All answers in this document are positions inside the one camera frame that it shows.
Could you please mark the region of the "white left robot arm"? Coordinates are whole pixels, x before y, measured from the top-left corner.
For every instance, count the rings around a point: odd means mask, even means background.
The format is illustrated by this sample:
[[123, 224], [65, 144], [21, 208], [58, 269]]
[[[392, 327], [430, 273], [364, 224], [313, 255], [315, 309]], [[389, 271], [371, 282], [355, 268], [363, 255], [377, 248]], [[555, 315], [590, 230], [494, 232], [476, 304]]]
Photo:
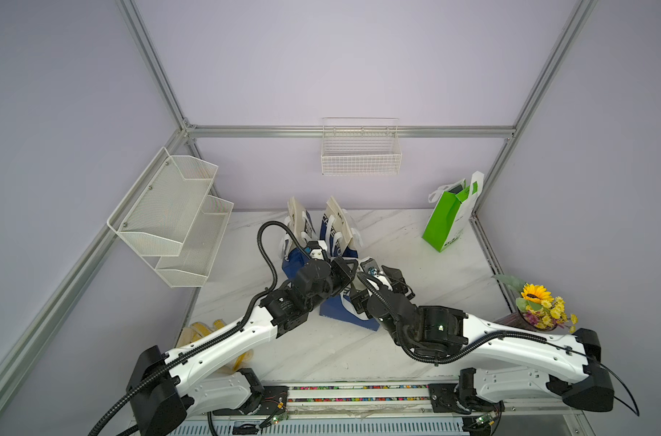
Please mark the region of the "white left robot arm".
[[[263, 235], [270, 227], [282, 229], [303, 259], [297, 274], [285, 282], [279, 281], [263, 245]], [[280, 221], [263, 223], [256, 243], [270, 268], [271, 285], [251, 298], [246, 312], [234, 325], [168, 352], [157, 346], [142, 352], [125, 394], [101, 416], [90, 434], [100, 434], [125, 406], [132, 409], [136, 421], [126, 430], [128, 435], [166, 435], [188, 416], [211, 411], [207, 403], [211, 397], [202, 390], [211, 374], [242, 352], [306, 323], [314, 309], [345, 291], [359, 270], [358, 259], [332, 256], [322, 241], [301, 243]]]

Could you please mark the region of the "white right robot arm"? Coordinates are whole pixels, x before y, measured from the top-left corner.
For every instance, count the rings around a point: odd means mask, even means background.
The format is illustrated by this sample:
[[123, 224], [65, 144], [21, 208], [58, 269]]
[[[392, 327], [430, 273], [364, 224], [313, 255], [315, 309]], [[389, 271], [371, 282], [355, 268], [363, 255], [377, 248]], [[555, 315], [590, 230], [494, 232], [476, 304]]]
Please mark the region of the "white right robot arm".
[[612, 372], [597, 333], [531, 332], [438, 305], [417, 306], [397, 270], [356, 273], [350, 301], [373, 318], [410, 359], [459, 365], [459, 404], [466, 410], [516, 398], [556, 397], [586, 412], [610, 412]]

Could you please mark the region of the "green white takeout bag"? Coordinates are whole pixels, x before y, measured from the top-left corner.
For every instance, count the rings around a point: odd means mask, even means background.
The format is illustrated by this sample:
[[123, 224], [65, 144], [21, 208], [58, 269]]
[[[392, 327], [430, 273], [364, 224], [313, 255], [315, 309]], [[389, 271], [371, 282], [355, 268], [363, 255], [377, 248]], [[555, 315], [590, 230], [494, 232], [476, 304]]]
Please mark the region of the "green white takeout bag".
[[463, 233], [477, 199], [482, 193], [485, 175], [473, 173], [470, 181], [441, 185], [428, 197], [434, 209], [423, 233], [423, 240], [441, 253]]

